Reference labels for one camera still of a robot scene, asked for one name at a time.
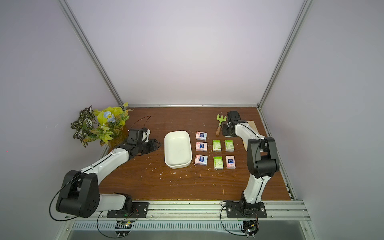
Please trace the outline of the green tissue pack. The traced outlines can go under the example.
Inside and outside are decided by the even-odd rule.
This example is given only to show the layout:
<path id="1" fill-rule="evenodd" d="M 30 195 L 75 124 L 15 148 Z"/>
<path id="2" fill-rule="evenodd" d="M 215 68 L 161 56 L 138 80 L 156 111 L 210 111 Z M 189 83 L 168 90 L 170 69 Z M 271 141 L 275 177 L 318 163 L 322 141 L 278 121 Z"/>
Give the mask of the green tissue pack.
<path id="1" fill-rule="evenodd" d="M 235 151 L 234 142 L 232 140 L 225 140 L 225 149 L 226 149 L 226 152 L 234 152 Z"/>
<path id="2" fill-rule="evenodd" d="M 221 152 L 222 151 L 220 140 L 213 140 L 213 151 L 214 152 Z"/>
<path id="3" fill-rule="evenodd" d="M 223 170 L 224 169 L 224 163 L 222 157 L 213 157 L 214 160 L 214 169 L 215 170 Z"/>

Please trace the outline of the white storage box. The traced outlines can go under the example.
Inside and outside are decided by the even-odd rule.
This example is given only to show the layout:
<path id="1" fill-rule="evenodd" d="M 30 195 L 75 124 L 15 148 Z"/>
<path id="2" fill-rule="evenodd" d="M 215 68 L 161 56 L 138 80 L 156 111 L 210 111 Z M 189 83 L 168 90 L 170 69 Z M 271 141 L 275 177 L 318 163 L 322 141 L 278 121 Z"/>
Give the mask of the white storage box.
<path id="1" fill-rule="evenodd" d="M 192 161 L 190 135 L 186 131 L 169 132 L 165 135 L 165 163 L 171 169 L 188 167 Z"/>

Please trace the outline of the pink tissue pack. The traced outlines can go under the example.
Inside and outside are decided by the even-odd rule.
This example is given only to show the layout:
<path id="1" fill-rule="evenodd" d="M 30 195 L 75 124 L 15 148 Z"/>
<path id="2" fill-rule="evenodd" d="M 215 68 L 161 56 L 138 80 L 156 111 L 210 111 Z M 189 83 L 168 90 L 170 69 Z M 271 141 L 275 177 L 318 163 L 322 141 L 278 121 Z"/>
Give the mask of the pink tissue pack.
<path id="1" fill-rule="evenodd" d="M 206 152 L 208 150 L 208 143 L 196 142 L 196 151 Z"/>
<path id="2" fill-rule="evenodd" d="M 205 132 L 196 132 L 196 140 L 206 141 L 208 134 Z"/>
<path id="3" fill-rule="evenodd" d="M 233 170 L 236 168 L 234 156 L 226 156 L 226 168 L 230 170 Z"/>
<path id="4" fill-rule="evenodd" d="M 196 155 L 194 164 L 206 166 L 208 164 L 208 157 L 203 155 Z"/>

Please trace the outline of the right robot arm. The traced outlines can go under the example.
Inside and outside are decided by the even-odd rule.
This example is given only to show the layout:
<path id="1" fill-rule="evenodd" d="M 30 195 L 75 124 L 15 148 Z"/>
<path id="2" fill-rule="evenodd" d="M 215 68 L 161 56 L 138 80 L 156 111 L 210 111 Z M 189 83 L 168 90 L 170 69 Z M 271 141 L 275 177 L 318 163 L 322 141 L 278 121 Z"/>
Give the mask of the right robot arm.
<path id="1" fill-rule="evenodd" d="M 227 112 L 227 123 L 223 126 L 223 135 L 240 137 L 246 143 L 247 167 L 250 172 L 248 184 L 242 191 L 238 202 L 225 201 L 228 218 L 266 218 L 266 208 L 262 195 L 268 181 L 280 170 L 276 141 L 264 137 L 253 130 L 250 124 L 242 120 L 237 111 Z"/>

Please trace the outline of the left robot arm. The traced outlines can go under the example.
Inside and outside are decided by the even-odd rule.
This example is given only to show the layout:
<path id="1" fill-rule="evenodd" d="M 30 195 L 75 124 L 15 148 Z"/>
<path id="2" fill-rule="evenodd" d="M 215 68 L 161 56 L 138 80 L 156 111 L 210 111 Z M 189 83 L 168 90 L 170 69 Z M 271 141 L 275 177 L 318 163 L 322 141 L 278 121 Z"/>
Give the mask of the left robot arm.
<path id="1" fill-rule="evenodd" d="M 137 156 L 147 155 L 161 146 L 150 139 L 147 128 L 130 130 L 129 136 L 110 153 L 94 164 L 66 173 L 61 189 L 56 193 L 56 211 L 74 217 L 88 218 L 95 212 L 133 212 L 132 197 L 127 194 L 101 194 L 99 185 L 115 169 Z"/>

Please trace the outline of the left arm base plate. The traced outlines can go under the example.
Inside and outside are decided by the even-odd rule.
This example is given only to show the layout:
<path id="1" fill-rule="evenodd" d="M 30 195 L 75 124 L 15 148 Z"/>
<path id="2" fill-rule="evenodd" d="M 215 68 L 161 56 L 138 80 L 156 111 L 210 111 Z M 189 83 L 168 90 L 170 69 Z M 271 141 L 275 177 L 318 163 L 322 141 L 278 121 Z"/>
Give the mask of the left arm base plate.
<path id="1" fill-rule="evenodd" d="M 149 204 L 149 202 L 132 202 L 128 204 L 128 207 L 123 207 L 121 210 L 108 211 L 107 218 L 146 218 L 149 210 Z"/>

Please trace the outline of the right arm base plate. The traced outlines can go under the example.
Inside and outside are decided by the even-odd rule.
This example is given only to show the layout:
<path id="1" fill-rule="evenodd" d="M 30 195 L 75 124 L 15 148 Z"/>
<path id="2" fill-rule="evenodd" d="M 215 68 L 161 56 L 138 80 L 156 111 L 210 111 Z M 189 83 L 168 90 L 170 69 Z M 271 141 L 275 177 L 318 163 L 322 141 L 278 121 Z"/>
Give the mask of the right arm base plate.
<path id="1" fill-rule="evenodd" d="M 227 218 L 229 219 L 266 219 L 268 217 L 267 210 L 263 202 L 256 204 L 243 204 L 240 202 L 225 201 L 225 211 Z"/>

